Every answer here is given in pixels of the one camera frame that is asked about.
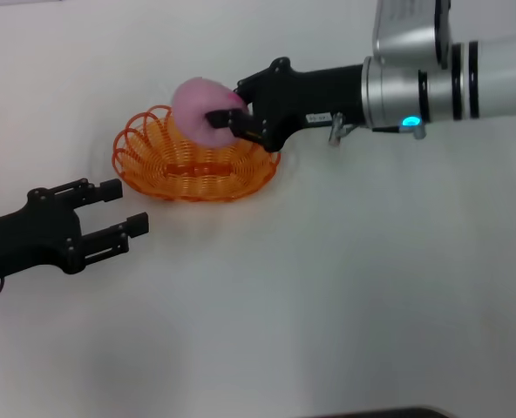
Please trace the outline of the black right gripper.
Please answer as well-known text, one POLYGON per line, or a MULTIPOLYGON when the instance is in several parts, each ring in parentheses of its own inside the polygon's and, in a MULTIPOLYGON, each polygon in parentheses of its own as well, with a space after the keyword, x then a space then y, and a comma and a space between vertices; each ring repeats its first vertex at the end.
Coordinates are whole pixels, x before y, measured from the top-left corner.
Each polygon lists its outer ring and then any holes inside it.
POLYGON ((308 115, 341 112, 346 122, 364 125, 362 72, 360 64, 300 72, 288 58, 277 58, 234 89, 246 105, 252 105, 252 115, 229 109, 210 111, 206 119, 214 129, 229 129, 236 138, 278 152, 295 132, 331 124, 314 122, 308 115))

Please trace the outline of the dark rounded robot base edge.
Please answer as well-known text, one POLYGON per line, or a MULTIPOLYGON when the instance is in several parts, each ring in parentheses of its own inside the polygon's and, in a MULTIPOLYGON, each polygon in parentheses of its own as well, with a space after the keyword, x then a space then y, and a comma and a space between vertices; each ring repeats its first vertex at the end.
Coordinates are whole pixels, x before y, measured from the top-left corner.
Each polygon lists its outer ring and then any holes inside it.
POLYGON ((314 416, 312 418, 454 418, 447 412, 425 406, 389 408, 335 415, 314 416))

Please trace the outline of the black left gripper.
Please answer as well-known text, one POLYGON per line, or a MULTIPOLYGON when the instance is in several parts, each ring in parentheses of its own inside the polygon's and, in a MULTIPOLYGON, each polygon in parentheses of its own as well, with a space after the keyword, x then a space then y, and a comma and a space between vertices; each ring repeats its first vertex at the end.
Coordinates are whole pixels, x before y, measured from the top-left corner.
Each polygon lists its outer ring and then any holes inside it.
POLYGON ((74 274, 127 253, 129 239, 149 233, 146 212, 86 235, 75 213, 83 206, 122 197, 119 179, 95 185, 83 178, 28 192, 24 207, 0 217, 0 279, 42 265, 74 274))

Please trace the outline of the pink peach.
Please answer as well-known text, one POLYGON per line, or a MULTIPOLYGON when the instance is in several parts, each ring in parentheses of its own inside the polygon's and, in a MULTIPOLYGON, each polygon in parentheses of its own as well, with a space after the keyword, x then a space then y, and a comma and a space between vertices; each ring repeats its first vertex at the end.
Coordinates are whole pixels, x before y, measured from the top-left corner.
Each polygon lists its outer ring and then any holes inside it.
POLYGON ((205 78, 191 78, 181 84, 172 99, 173 119, 180 133, 197 145, 223 148, 237 138, 228 128, 213 128, 206 115, 220 110, 247 111, 244 100, 223 84, 205 78))

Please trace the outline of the orange plastic wire basket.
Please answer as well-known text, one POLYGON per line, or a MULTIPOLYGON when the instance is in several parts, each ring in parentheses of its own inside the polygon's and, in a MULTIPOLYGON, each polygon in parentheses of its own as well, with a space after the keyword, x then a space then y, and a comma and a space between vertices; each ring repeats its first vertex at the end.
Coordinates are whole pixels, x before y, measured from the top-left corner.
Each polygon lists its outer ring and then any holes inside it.
POLYGON ((239 139, 210 149, 189 141, 172 108, 134 115, 116 136, 112 166, 134 191, 168 201, 227 203, 259 192, 276 175, 280 153, 239 139))

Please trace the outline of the small metal connector stub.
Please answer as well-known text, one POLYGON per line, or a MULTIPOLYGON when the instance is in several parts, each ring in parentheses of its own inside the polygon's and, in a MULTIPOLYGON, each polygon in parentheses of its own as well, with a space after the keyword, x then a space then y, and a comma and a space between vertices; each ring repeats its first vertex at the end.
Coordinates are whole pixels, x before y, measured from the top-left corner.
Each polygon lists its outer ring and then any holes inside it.
POLYGON ((338 147, 341 144, 343 138, 347 137, 356 129, 353 124, 345 123, 345 116, 338 112, 332 118, 332 126, 329 134, 329 145, 338 147))

